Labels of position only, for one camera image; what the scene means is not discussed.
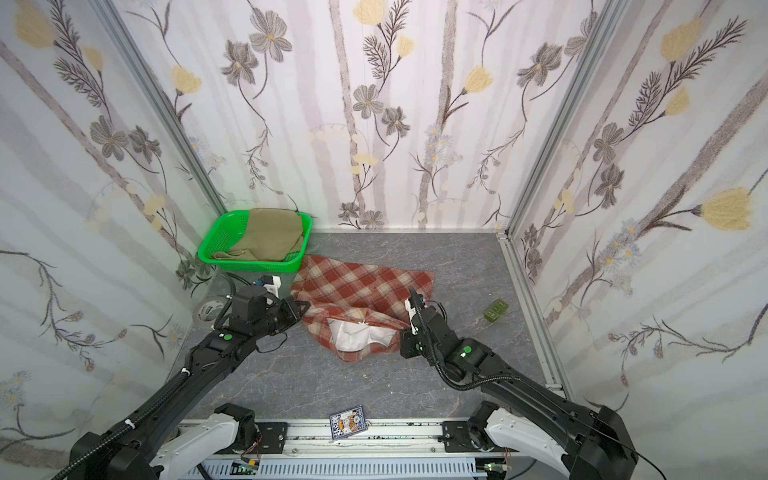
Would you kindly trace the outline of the red plaid skirt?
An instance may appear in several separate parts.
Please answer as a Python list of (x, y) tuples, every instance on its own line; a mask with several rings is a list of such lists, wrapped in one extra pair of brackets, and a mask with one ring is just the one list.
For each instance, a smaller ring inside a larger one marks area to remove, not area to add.
[(291, 294), (310, 303), (303, 317), (310, 335), (340, 360), (353, 363), (400, 349), (411, 328), (410, 290), (430, 298), (435, 274), (307, 256)]

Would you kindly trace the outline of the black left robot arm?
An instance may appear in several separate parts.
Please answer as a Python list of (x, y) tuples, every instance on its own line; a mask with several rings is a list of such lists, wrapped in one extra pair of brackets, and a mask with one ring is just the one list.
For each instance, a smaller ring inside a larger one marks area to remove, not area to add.
[(279, 298), (263, 285), (230, 295), (212, 331), (187, 354), (183, 367), (147, 401), (105, 433), (83, 435), (56, 479), (161, 479), (170, 467), (156, 459), (192, 408), (258, 350), (267, 336), (286, 334), (311, 303)]

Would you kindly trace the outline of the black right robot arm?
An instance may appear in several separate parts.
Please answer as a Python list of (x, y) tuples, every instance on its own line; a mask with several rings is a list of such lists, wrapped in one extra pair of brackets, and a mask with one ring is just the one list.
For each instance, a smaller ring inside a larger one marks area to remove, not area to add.
[(483, 402), (468, 422), (479, 449), (515, 450), (568, 479), (629, 479), (640, 460), (621, 416), (607, 406), (575, 403), (534, 382), (489, 346), (461, 338), (441, 305), (415, 289), (405, 301), (410, 325), (400, 353), (421, 356), (457, 391), (479, 389)]

